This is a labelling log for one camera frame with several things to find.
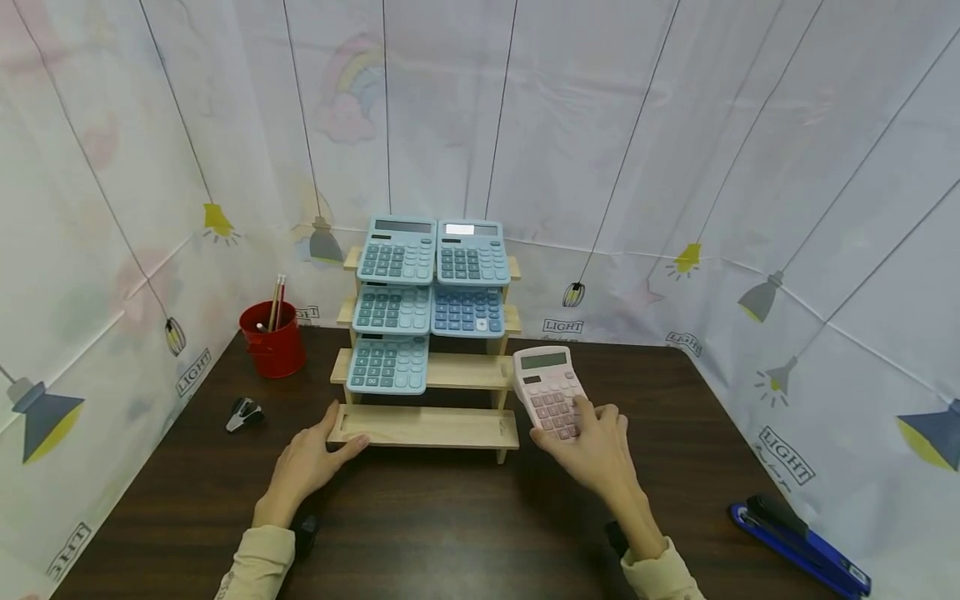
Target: calculator display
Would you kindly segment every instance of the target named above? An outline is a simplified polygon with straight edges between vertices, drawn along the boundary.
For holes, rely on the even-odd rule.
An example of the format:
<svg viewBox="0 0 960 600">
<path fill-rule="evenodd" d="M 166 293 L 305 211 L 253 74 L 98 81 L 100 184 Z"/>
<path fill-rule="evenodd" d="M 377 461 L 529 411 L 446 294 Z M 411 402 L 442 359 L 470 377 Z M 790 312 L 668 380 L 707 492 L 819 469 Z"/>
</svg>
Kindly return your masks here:
<svg viewBox="0 0 960 600">
<path fill-rule="evenodd" d="M 415 233 L 429 233 L 429 223 L 408 223 L 406 221 L 374 221 L 373 227 L 385 231 L 413 231 Z"/>
<path fill-rule="evenodd" d="M 564 364 L 566 364 L 566 354 L 564 352 L 541 354 L 540 356 L 523 356 L 520 358 L 520 366 L 523 369 L 539 369 L 540 367 L 553 367 L 554 365 Z"/>
<path fill-rule="evenodd" d="M 454 235 L 496 235 L 496 226 L 493 225 L 464 225 L 447 223 L 444 233 Z"/>
</svg>

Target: hand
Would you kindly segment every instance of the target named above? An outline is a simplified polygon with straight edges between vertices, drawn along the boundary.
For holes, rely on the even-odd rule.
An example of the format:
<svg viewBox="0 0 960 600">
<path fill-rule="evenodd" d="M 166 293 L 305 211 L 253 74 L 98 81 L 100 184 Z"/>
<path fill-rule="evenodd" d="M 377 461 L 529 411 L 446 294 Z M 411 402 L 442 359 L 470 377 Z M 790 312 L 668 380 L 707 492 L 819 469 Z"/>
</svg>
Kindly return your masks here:
<svg viewBox="0 0 960 600">
<path fill-rule="evenodd" d="M 650 512 L 647 495 L 636 481 L 634 459 L 627 445 L 627 418 L 612 404 L 594 409 L 583 396 L 573 398 L 580 411 L 580 437 L 561 442 L 542 429 L 533 441 L 574 479 L 599 495 L 620 523 L 637 560 L 655 559 L 667 549 Z"/>
<path fill-rule="evenodd" d="M 299 432 L 276 459 L 267 492 L 256 503 L 252 527 L 289 527 L 306 496 L 322 488 L 348 460 L 370 443 L 367 436 L 353 438 L 336 452 L 326 451 L 326 438 L 333 430 L 339 403 L 334 400 L 324 419 Z"/>
<path fill-rule="evenodd" d="M 583 396 L 573 401 L 580 411 L 579 439 L 561 442 L 542 429 L 531 430 L 530 437 L 581 485 L 610 504 L 639 487 L 627 446 L 627 418 L 612 404 L 594 409 Z"/>
</svg>

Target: blue calculator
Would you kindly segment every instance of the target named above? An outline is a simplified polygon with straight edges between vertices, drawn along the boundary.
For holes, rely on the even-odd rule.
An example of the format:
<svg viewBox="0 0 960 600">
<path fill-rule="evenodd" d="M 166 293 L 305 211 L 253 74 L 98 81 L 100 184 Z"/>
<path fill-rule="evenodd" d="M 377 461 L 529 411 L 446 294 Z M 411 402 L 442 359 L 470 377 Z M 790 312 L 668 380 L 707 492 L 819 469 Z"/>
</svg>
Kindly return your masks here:
<svg viewBox="0 0 960 600">
<path fill-rule="evenodd" d="M 428 285 L 364 283 L 353 309 L 358 333 L 425 335 L 430 332 L 433 290 Z"/>
<path fill-rule="evenodd" d="M 504 335 L 503 328 L 500 288 L 434 286 L 430 330 L 435 335 L 500 338 Z"/>
<path fill-rule="evenodd" d="M 437 280 L 444 285 L 508 285 L 503 227 L 495 221 L 440 221 Z"/>
<path fill-rule="evenodd" d="M 437 222 L 404 217 L 372 217 L 357 265 L 361 281 L 429 285 L 437 250 Z"/>
<path fill-rule="evenodd" d="M 423 394 L 429 340 L 427 335 L 357 335 L 347 389 L 356 394 Z"/>
</svg>

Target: pencil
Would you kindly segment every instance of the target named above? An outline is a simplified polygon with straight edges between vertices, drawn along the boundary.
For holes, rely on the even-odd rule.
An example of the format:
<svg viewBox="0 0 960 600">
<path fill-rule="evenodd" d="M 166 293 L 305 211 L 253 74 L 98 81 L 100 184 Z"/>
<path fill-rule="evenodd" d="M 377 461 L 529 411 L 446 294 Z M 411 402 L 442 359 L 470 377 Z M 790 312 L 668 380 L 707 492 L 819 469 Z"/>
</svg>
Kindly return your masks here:
<svg viewBox="0 0 960 600">
<path fill-rule="evenodd" d="M 280 278 L 276 276 L 276 285 L 274 286 L 274 301 L 270 305 L 270 320 L 267 322 L 267 331 L 274 330 L 274 317 L 276 316 L 276 301 L 280 298 Z"/>
<path fill-rule="evenodd" d="M 276 305 L 276 323 L 274 329 L 280 329 L 280 322 L 283 321 L 283 297 L 287 293 L 287 276 L 280 276 L 280 302 Z"/>
</svg>

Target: dark wooden table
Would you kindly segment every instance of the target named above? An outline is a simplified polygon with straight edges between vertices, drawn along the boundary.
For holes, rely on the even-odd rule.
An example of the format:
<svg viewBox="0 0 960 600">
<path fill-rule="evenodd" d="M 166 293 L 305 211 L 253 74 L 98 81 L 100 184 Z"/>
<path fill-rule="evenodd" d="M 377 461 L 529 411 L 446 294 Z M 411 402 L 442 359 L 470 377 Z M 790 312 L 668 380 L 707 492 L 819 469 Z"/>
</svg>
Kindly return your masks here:
<svg viewBox="0 0 960 600">
<path fill-rule="evenodd" d="M 303 335 L 307 367 L 276 381 L 258 377 L 243 340 L 233 340 L 56 600 L 214 596 L 276 457 L 333 398 L 343 399 L 328 378 L 347 333 Z M 510 349 L 534 344 L 512 341 Z M 570 346 L 591 399 L 613 402 L 630 418 L 640 483 L 709 600 L 834 597 L 727 517 L 731 502 L 776 487 L 684 354 Z M 431 349 L 482 351 L 451 339 Z M 228 435 L 238 396 L 258 400 L 267 421 Z M 422 401 L 489 407 L 481 392 L 431 390 Z M 603 533 L 603 505 L 530 442 L 515 397 L 508 408 L 521 448 L 505 466 L 492 450 L 399 448 L 368 448 L 348 464 L 304 503 L 321 531 L 280 597 L 633 598 Z"/>
</svg>

